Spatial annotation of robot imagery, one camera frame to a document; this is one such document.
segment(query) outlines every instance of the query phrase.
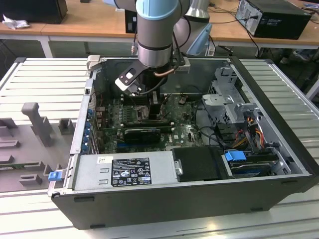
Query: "warning label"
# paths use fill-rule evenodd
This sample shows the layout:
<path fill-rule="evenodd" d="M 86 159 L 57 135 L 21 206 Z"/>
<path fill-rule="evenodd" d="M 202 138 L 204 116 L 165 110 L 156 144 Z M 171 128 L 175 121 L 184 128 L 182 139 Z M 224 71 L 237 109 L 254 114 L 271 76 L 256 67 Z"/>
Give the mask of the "warning label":
<path fill-rule="evenodd" d="M 149 158 L 112 160 L 113 187 L 152 184 Z"/>

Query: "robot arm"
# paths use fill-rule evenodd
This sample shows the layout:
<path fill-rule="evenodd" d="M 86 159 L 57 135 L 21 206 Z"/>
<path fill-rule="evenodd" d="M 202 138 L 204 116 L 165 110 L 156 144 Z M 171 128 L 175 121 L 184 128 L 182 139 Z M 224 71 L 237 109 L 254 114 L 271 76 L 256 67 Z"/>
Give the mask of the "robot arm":
<path fill-rule="evenodd" d="M 208 40 L 211 29 L 207 13 L 209 0 L 104 2 L 138 13 L 139 60 L 115 81 L 116 85 L 129 95 L 151 93 L 166 82 L 168 74 L 175 71 L 179 61 L 175 66 L 172 65 L 173 38 L 175 47 L 181 46 L 183 52 L 193 55 L 198 55 Z M 140 84 L 146 87 L 143 93 Z"/>

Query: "wooden desk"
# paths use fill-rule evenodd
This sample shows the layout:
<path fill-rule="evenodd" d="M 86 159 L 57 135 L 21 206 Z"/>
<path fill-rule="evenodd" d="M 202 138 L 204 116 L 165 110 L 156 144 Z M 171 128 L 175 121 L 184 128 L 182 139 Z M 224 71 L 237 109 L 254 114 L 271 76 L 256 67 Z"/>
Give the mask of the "wooden desk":
<path fill-rule="evenodd" d="M 106 5 L 102 0 L 81 3 L 80 0 L 67 0 L 68 13 L 59 25 L 47 24 L 42 35 L 55 36 L 97 36 L 134 37 L 125 33 L 124 12 Z"/>
<path fill-rule="evenodd" d="M 298 7 L 303 6 L 302 1 L 290 1 Z M 238 0 L 214 0 L 213 2 L 216 6 L 226 10 L 236 9 L 239 3 Z M 210 22 L 228 22 L 235 20 L 235 18 L 229 13 L 210 13 L 210 16 Z M 249 38 L 247 31 L 239 22 L 213 24 L 211 36 L 213 37 L 216 45 L 255 47 Z M 260 47 L 317 49 L 319 46 L 319 25 L 309 21 L 298 40 L 275 38 L 253 39 Z"/>
<path fill-rule="evenodd" d="M 102 0 L 81 3 L 80 0 L 66 0 L 68 13 L 61 24 L 32 23 L 30 28 L 11 30 L 0 24 L 0 38 L 37 40 L 46 57 L 53 57 L 49 41 L 82 42 L 125 42 L 131 43 L 133 34 L 125 33 L 124 12 L 115 11 Z M 238 0 L 212 0 L 216 6 L 231 10 L 238 6 Z M 290 0 L 297 6 L 303 3 Z M 211 13 L 211 22 L 232 21 L 229 13 Z M 244 27 L 238 22 L 213 24 L 211 36 L 216 46 L 255 47 Z M 302 48 L 317 49 L 319 46 L 319 25 L 309 22 L 299 40 L 254 38 L 260 48 Z"/>

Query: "motherboard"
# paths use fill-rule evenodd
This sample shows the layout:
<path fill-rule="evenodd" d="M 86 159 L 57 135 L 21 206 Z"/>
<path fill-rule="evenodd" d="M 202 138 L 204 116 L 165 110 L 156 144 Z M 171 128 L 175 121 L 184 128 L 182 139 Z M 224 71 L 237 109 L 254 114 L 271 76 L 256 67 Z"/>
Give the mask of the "motherboard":
<path fill-rule="evenodd" d="M 148 108 L 131 99 L 113 99 L 105 107 L 104 153 L 168 151 L 175 147 L 203 146 L 193 124 L 196 101 L 184 95 L 166 96 L 156 120 L 146 118 Z"/>

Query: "blue plastic clip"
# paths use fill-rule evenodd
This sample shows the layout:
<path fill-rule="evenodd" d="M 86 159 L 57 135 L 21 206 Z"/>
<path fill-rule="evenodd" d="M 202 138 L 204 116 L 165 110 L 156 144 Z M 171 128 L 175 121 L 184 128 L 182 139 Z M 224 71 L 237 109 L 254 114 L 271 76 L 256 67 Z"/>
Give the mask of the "blue plastic clip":
<path fill-rule="evenodd" d="M 62 181 L 62 172 L 50 172 L 48 180 L 51 181 Z"/>
<path fill-rule="evenodd" d="M 229 151 L 225 153 L 227 161 L 246 161 L 247 158 L 243 151 Z"/>

